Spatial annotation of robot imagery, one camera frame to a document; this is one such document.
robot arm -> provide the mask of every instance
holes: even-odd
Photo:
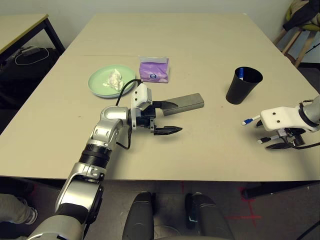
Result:
[[[277,135],[263,137],[258,143],[263,144],[274,139],[281,138],[282,143],[268,146],[269,149],[306,149],[319,146],[320,142],[304,145],[301,134],[305,132],[314,133],[320,130],[320,95],[314,100],[305,100],[296,107],[276,107],[263,110],[260,115],[246,119],[242,125],[247,125],[253,120],[260,119],[256,126],[263,126],[266,131],[276,131]]]
[[[43,221],[28,240],[82,240],[97,216],[104,188],[100,184],[116,144],[130,147],[132,129],[149,128],[154,135],[169,135],[182,128],[156,128],[155,108],[174,108],[174,103],[152,101],[151,90],[143,83],[132,94],[131,109],[110,106],[102,110],[77,163],[74,164],[55,204],[55,214]],[[129,129],[129,146],[117,142],[120,130]]]

blue marker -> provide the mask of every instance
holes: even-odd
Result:
[[[247,125],[247,124],[251,123],[252,121],[257,120],[257,119],[259,119],[259,118],[260,118],[260,115],[255,116],[255,117],[252,117],[252,118],[248,118],[248,119],[242,121],[242,122],[241,122],[241,125],[242,125],[242,126],[245,126],[245,125]]]
[[[239,68],[239,76],[238,76],[238,78],[243,80],[244,79],[244,75],[245,75],[245,70],[244,70],[243,67],[240,67]]]

purple tissue box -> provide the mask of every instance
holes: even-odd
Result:
[[[169,58],[140,56],[140,78],[144,82],[168,83]]]

desk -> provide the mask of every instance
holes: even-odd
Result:
[[[230,23],[237,23],[237,28]],[[110,29],[102,31],[101,26]],[[152,28],[154,41],[149,37]],[[103,33],[109,30],[112,37]],[[88,78],[111,64],[126,65],[138,74],[139,54],[170,58],[169,83],[146,83],[153,100],[200,93],[204,107],[166,117],[158,112],[159,127],[173,125],[183,130],[169,136],[153,136],[146,129],[133,132],[131,149],[118,147],[113,153],[107,179],[320,179],[319,147],[267,150],[256,140],[268,133],[240,125],[263,109],[295,106],[318,95],[244,14],[98,14],[0,136],[0,175],[66,178],[101,110],[116,102],[94,96]],[[263,81],[242,104],[232,105],[225,95],[239,66],[259,70]],[[130,106],[130,94],[121,99],[120,106]],[[307,143],[319,138],[320,132],[304,136]]]
[[[62,54],[65,48],[52,27],[48,14],[0,16],[0,63],[43,29],[57,51]]]

black cable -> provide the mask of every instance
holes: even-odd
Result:
[[[138,83],[138,86],[142,83],[141,79],[132,79],[132,80],[128,81],[128,82],[123,86],[123,88],[121,89],[121,92],[120,92],[120,94],[119,94],[119,96],[118,96],[118,99],[117,99],[117,101],[116,101],[116,104],[115,104],[116,106],[118,106],[118,104],[119,104],[119,102],[120,102],[120,99],[121,99],[121,97],[122,97],[122,94],[124,93],[124,90],[126,89],[126,87],[128,87],[128,85],[131,84],[131,83],[133,83],[133,82],[137,82],[137,83]]]
[[[116,101],[116,104],[115,104],[116,106],[118,106],[118,104],[119,104],[119,102],[120,102],[120,99],[121,99],[121,97],[122,97],[122,94],[124,93],[124,90],[126,89],[126,87],[127,87],[129,84],[133,83],[133,82],[137,82],[137,83],[138,83],[138,86],[142,83],[141,79],[132,79],[132,80],[128,81],[128,82],[123,86],[123,88],[121,89],[121,92],[120,92],[120,94],[119,94],[119,96],[118,96],[118,99],[117,99],[117,101]],[[120,143],[120,142],[116,142],[116,144],[118,144],[120,147],[128,150],[128,149],[130,148],[130,146],[131,146],[131,134],[132,134],[132,126],[130,125],[130,126],[129,126],[129,129],[128,129],[128,146],[125,146],[125,145],[123,145],[123,144]]]
[[[132,133],[132,126],[129,126],[129,129],[128,129],[128,146],[125,146],[125,145],[121,144],[120,142],[116,142],[116,144],[118,144],[120,147],[128,150],[130,148],[130,145],[131,145],[131,133]]]
[[[284,141],[284,143],[287,144],[290,148],[298,149],[298,150],[300,150],[300,149],[309,149],[309,148],[316,147],[316,146],[319,146],[319,145],[320,145],[320,142],[317,142],[317,143],[310,144],[310,145],[307,145],[307,146],[295,146],[295,145],[289,143],[288,140],[286,139],[286,137],[281,136],[280,138],[281,138],[281,139]]]
[[[303,239],[308,233],[310,233],[313,229],[315,229],[319,225],[320,225],[320,221],[316,222],[314,225],[312,225],[310,228],[308,228],[304,233],[302,233],[296,240]]]
[[[304,55],[306,55],[308,52],[312,51],[313,49],[315,49],[319,45],[320,45],[320,43],[318,43],[317,45],[314,45],[309,51],[306,51]]]

